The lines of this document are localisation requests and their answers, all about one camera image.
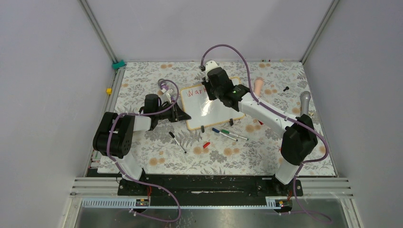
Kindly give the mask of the yellow framed whiteboard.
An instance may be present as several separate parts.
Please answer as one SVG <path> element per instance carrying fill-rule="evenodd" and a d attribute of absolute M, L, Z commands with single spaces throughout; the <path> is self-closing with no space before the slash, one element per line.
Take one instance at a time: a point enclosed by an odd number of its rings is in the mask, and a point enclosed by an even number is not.
<path fill-rule="evenodd" d="M 242 112 L 225 107 L 219 99 L 210 100 L 207 89 L 202 84 L 183 88 L 180 96 L 183 110 L 191 117 L 186 121 L 189 130 L 222 124 L 245 116 Z"/>

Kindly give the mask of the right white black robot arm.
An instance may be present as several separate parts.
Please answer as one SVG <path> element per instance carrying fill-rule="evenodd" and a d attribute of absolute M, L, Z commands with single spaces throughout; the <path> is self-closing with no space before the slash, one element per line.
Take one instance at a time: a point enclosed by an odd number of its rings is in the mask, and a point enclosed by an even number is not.
<path fill-rule="evenodd" d="M 306 114 L 290 115 L 254 98 L 248 87 L 233 84 L 226 71 L 214 61 L 208 62 L 202 70 L 206 73 L 202 84 L 210 100 L 219 99 L 224 106 L 250 115 L 282 137 L 280 151 L 284 161 L 275 173 L 272 188 L 277 195 L 286 195 L 301 163 L 318 144 L 311 118 Z"/>

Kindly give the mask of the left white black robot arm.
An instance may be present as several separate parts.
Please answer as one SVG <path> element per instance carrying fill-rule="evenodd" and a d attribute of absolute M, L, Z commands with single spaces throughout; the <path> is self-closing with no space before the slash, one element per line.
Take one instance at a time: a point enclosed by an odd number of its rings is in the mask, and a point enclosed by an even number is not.
<path fill-rule="evenodd" d="M 146 95 L 139 111 L 140 115 L 105 112 L 93 138 L 93 149 L 117 165 L 135 195 L 144 194 L 147 183 L 141 178 L 143 168 L 130 152 L 134 132 L 152 131 L 161 120 L 175 123 L 191 119 L 177 103 L 162 102 L 157 94 Z"/>

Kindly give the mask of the black whiteboard marker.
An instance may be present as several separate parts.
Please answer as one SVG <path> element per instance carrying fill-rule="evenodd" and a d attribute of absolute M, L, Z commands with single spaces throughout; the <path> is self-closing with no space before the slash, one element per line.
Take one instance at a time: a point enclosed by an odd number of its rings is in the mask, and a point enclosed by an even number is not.
<path fill-rule="evenodd" d="M 176 139 L 175 135 L 172 132 L 169 132 L 169 135 L 172 137 L 172 139 L 175 141 L 175 143 L 180 147 L 180 149 L 186 154 L 187 151 L 185 148 L 179 143 L 179 141 Z"/>

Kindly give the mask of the blue whiteboard marker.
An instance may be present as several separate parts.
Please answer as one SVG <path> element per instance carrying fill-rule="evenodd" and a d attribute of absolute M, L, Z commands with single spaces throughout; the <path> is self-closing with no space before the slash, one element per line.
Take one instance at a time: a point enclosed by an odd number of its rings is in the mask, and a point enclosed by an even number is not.
<path fill-rule="evenodd" d="M 215 132 L 215 133 L 218 133 L 218 134 L 220 134 L 220 135 L 223 135 L 223 136 L 225 136 L 225 137 L 227 137 L 227 138 L 229 138 L 229 139 L 231 139 L 231 140 L 233 140 L 233 141 L 238 141 L 238 139 L 236 139 L 236 138 L 234 138 L 234 137 L 232 137 L 232 136 L 229 136 L 228 134 L 226 134 L 226 133 L 223 133 L 223 132 L 221 132 L 221 131 L 219 131 L 218 129 L 216 129 L 216 128 L 212 128 L 212 130 Z"/>

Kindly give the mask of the green whiteboard marker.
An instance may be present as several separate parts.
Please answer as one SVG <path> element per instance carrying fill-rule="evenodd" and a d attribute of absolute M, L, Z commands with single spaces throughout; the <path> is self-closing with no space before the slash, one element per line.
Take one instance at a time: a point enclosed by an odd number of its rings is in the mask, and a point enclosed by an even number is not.
<path fill-rule="evenodd" d="M 232 132 L 229 132 L 229 131 L 227 131 L 227 130 L 221 130 L 221 132 L 222 133 L 225 133 L 225 134 L 228 134 L 228 135 L 231 135 L 231 136 L 234 136 L 234 137 L 237 137 L 237 138 L 241 138 L 241 139 L 244 139 L 244 140 L 249 140 L 249 138 L 246 138 L 246 137 L 244 137 L 244 136 L 240 136 L 240 135 L 238 135 L 238 134 L 235 134 L 235 133 L 232 133 Z"/>

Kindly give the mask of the pink cylinder microphone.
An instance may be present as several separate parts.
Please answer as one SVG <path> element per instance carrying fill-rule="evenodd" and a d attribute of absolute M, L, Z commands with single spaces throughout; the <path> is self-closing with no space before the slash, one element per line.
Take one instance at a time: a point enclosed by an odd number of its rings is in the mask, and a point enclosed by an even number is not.
<path fill-rule="evenodd" d="M 262 87 L 264 85 L 264 79 L 262 77 L 257 77 L 254 81 L 254 94 L 260 97 Z"/>

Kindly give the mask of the purple glitter microphone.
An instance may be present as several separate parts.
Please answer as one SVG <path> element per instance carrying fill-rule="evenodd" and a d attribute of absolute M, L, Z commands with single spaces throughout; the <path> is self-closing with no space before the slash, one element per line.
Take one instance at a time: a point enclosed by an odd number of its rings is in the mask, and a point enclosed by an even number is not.
<path fill-rule="evenodd" d="M 167 83 L 165 82 L 165 80 L 162 79 L 162 78 L 158 80 L 158 86 L 159 86 L 160 90 L 163 89 L 163 88 L 165 88 L 165 89 L 169 89 L 169 88 L 170 88 L 170 87 L 167 85 Z"/>

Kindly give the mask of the floral table mat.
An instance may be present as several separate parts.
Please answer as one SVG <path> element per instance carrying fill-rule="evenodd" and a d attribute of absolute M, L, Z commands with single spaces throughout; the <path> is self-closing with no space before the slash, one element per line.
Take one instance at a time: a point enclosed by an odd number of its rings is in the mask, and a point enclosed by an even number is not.
<path fill-rule="evenodd" d="M 299 62 L 220 62 L 230 77 L 242 84 L 264 79 L 261 98 L 275 107 L 300 114 L 300 94 L 309 90 L 303 66 Z M 196 62 L 130 62 L 125 68 L 115 104 L 116 113 L 134 113 L 144 104 L 147 94 L 158 94 L 159 79 L 169 79 L 180 89 L 197 85 L 203 73 Z M 160 121 L 153 131 L 135 132 L 130 152 L 149 174 L 232 174 L 271 175 L 283 162 L 281 139 L 251 116 L 236 120 L 225 129 L 249 140 L 233 141 L 210 127 L 189 130 L 186 122 Z M 169 135 L 172 132 L 185 148 L 185 154 Z M 203 145 L 210 142 L 207 148 Z"/>

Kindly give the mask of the teal corner clamp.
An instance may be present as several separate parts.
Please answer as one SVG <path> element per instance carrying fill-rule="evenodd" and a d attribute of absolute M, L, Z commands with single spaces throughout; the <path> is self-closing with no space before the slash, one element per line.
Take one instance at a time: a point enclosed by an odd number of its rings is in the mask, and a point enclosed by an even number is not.
<path fill-rule="evenodd" d="M 121 60 L 121 61 L 119 61 L 117 63 L 113 63 L 112 68 L 114 70 L 118 70 L 119 68 L 124 67 L 125 65 L 126 65 L 126 63 L 123 60 Z"/>

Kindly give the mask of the silver microphone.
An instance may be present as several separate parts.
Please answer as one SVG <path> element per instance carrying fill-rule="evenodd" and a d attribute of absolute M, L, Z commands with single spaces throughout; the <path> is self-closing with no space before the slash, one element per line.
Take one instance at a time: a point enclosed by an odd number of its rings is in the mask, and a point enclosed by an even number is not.
<path fill-rule="evenodd" d="M 304 91 L 300 95 L 300 115 L 309 115 L 309 103 L 311 100 L 311 93 Z"/>

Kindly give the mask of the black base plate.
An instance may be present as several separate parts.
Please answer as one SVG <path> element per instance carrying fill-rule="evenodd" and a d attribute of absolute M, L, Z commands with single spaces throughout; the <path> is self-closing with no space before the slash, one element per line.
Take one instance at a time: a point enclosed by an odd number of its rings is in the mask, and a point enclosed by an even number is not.
<path fill-rule="evenodd" d="M 294 194 L 303 196 L 300 181 L 283 185 L 272 176 L 144 174 L 140 180 L 150 186 L 122 179 L 117 194 L 170 202 L 177 199 L 178 204 L 183 200 L 231 202 L 241 199 L 251 202 L 266 197 L 287 200 Z"/>

